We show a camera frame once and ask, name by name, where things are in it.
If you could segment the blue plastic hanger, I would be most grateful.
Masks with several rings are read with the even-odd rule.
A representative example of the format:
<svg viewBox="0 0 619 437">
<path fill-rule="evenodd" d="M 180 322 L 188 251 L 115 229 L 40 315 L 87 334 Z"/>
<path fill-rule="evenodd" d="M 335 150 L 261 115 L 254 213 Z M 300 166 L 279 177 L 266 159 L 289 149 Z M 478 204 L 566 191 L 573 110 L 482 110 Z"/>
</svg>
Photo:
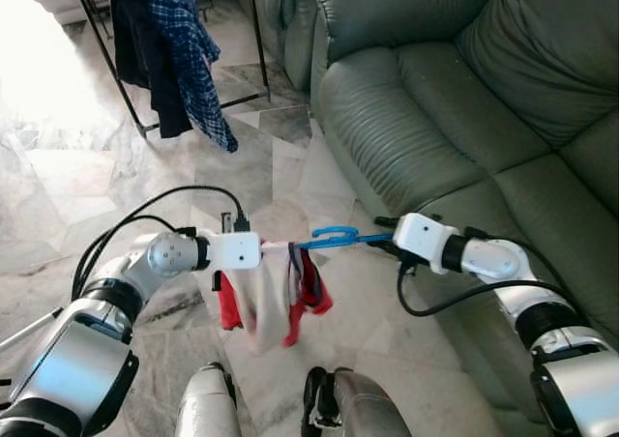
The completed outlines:
<svg viewBox="0 0 619 437">
<path fill-rule="evenodd" d="M 339 248 L 357 246 L 358 244 L 370 244 L 391 240 L 393 234 L 360 234 L 354 226 L 323 226 L 314 229 L 312 238 L 297 243 L 298 248 Z"/>
</svg>

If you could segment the robot left leg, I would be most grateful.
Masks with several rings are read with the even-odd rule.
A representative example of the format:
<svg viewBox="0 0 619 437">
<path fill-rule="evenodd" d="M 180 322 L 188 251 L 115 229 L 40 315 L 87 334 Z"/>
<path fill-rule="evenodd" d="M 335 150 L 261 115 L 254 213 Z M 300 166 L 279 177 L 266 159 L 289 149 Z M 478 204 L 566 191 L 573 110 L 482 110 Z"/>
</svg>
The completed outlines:
<svg viewBox="0 0 619 437">
<path fill-rule="evenodd" d="M 207 363 L 192 375 L 183 392 L 174 436 L 242 437 L 236 390 L 221 363 Z"/>
</svg>

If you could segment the black drying rack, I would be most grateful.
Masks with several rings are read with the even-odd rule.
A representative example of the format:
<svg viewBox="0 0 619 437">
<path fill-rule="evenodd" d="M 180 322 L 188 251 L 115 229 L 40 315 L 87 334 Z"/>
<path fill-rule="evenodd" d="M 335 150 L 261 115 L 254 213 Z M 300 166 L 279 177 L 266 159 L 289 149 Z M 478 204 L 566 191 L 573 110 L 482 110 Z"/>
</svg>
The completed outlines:
<svg viewBox="0 0 619 437">
<path fill-rule="evenodd" d="M 213 7 L 214 0 L 207 1 L 208 7 Z M 257 12 L 257 0 L 236 1 L 242 5 L 242 9 L 247 13 L 247 17 L 251 21 L 253 44 L 255 44 L 257 56 L 259 56 L 262 89 L 260 92 L 249 94 L 246 97 L 238 98 L 238 100 L 221 102 L 221 109 L 231 108 L 231 106 L 244 104 L 244 102 L 261 100 L 261 98 L 269 100 L 273 96 L 273 87 L 271 87 L 269 79 L 270 72 L 267 71 L 267 48 L 264 43 L 266 32 L 262 30 L 261 20 Z M 114 39 L 114 32 L 109 30 L 109 27 L 107 27 L 103 20 L 104 10 L 111 8 L 111 0 L 76 0 L 76 8 L 79 9 L 81 18 L 89 23 L 89 30 L 93 32 L 93 36 L 96 38 L 97 47 L 105 62 L 107 73 L 109 73 L 112 82 L 114 82 L 116 89 L 118 89 L 121 101 L 127 107 L 130 120 L 132 120 L 133 127 L 136 128 L 138 135 L 143 137 L 151 131 L 159 131 L 160 124 L 158 122 L 152 124 L 143 123 L 143 120 L 137 113 L 135 104 L 133 104 L 133 98 L 130 97 L 127 83 L 120 78 L 118 66 L 116 66 L 114 58 L 114 46 L 111 46 L 109 43 L 111 39 Z"/>
</svg>

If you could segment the black hanging garment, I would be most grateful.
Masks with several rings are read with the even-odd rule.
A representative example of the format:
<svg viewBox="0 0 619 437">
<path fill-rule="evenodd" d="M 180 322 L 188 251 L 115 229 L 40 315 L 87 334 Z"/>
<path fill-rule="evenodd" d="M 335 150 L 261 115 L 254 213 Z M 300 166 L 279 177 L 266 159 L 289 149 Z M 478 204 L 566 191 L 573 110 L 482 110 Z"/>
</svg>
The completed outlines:
<svg viewBox="0 0 619 437">
<path fill-rule="evenodd" d="M 163 139 L 191 131 L 171 48 L 151 17 L 149 0 L 110 0 L 110 4 L 119 77 L 150 92 Z"/>
</svg>

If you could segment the robot leg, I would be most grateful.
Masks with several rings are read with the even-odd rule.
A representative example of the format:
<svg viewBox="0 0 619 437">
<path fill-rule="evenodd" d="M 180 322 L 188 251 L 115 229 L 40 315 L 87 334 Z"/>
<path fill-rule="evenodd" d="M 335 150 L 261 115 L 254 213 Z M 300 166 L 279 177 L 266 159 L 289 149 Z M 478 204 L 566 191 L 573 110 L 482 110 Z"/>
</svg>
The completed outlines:
<svg viewBox="0 0 619 437">
<path fill-rule="evenodd" d="M 301 437 L 322 437 L 336 429 L 341 437 L 412 437 L 388 393 L 362 372 L 316 366 L 307 372 Z"/>
<path fill-rule="evenodd" d="M 183 392 L 174 436 L 242 437 L 236 390 L 221 363 L 207 363 L 192 375 Z"/>
</svg>

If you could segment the green leather sofa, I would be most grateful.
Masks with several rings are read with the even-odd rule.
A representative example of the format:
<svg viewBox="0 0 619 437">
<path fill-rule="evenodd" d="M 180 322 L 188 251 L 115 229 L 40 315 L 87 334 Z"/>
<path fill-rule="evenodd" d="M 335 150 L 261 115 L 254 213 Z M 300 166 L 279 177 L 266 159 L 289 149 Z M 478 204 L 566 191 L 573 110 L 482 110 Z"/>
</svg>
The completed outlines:
<svg viewBox="0 0 619 437">
<path fill-rule="evenodd" d="M 416 212 L 543 253 L 618 335 L 619 0 L 317 0 L 310 106 L 372 215 Z M 358 256 L 345 264 L 344 257 Z M 532 362 L 482 294 L 417 318 L 385 254 L 341 248 L 304 330 L 394 395 L 416 437 L 551 437 Z"/>
</svg>

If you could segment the white metal tube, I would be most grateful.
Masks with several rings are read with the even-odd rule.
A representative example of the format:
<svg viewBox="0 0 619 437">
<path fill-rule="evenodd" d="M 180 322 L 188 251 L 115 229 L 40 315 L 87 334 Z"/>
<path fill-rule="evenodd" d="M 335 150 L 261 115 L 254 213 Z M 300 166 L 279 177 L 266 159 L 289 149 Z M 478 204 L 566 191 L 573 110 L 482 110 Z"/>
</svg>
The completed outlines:
<svg viewBox="0 0 619 437">
<path fill-rule="evenodd" d="M 5 349 L 14 347 L 14 345 L 17 345 L 21 343 L 22 340 L 28 338 L 28 336 L 34 335 L 36 332 L 42 330 L 45 326 L 48 326 L 50 322 L 61 316 L 63 309 L 64 308 L 62 307 L 57 307 L 56 309 L 51 310 L 50 313 L 45 314 L 39 319 L 36 319 L 36 321 L 32 322 L 31 325 L 22 328 L 22 330 L 19 330 L 13 335 L 10 335 L 9 338 L 5 338 L 3 341 L 0 341 L 0 352 L 3 352 L 3 350 Z"/>
</svg>

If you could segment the red garment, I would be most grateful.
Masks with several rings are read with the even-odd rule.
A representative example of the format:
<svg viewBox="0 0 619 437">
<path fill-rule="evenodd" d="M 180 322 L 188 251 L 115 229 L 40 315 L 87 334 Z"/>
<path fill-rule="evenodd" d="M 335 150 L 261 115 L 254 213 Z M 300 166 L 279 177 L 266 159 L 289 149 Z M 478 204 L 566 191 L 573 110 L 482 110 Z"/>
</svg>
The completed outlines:
<svg viewBox="0 0 619 437">
<path fill-rule="evenodd" d="M 261 264 L 225 270 L 220 300 L 221 329 L 242 331 L 253 356 L 298 343 L 302 317 L 323 316 L 335 305 L 306 248 L 292 242 L 261 244 Z"/>
</svg>

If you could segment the blue plaid shirt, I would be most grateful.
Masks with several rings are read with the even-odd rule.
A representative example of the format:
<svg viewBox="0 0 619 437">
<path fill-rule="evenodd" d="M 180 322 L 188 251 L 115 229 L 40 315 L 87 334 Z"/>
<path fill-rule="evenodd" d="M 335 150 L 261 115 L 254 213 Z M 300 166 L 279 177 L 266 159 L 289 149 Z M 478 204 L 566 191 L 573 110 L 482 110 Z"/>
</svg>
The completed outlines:
<svg viewBox="0 0 619 437">
<path fill-rule="evenodd" d="M 226 153 L 235 153 L 239 142 L 222 115 L 211 72 L 221 49 L 200 20 L 197 0 L 149 0 L 147 9 L 169 44 L 169 58 L 190 122 Z"/>
</svg>

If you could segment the robot right leg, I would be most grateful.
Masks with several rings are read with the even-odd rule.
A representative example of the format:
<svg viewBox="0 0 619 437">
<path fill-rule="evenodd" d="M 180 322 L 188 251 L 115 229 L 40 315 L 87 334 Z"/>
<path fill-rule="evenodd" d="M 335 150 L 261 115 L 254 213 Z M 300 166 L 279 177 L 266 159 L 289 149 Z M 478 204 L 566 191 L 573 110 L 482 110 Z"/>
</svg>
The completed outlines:
<svg viewBox="0 0 619 437">
<path fill-rule="evenodd" d="M 388 393 L 362 372 L 316 366 L 307 372 L 301 437 L 322 437 L 336 429 L 341 437 L 412 437 Z"/>
</svg>

